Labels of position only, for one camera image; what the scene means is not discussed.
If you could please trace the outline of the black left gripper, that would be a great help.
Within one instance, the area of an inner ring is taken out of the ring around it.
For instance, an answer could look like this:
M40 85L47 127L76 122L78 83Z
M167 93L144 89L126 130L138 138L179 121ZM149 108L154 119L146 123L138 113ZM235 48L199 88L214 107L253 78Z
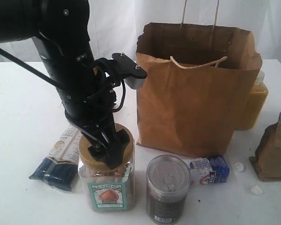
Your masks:
M110 169L123 163L124 152L130 143L129 134L116 131L113 112L120 85L120 65L114 60L95 61L59 56L56 58L57 93L65 108L67 120L82 131L79 142L81 158L86 162L106 162ZM107 151L91 141L111 141Z

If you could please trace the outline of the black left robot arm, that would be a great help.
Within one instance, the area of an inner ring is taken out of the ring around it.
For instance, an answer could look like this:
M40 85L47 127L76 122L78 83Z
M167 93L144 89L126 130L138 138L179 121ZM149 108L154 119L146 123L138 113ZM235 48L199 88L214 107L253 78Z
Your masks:
M88 154L109 169L120 166L130 142L116 130L114 88L136 78L124 54L95 59L86 0L0 0L0 43L32 39L47 70L43 74L0 48L0 55L56 88L70 124L90 142Z

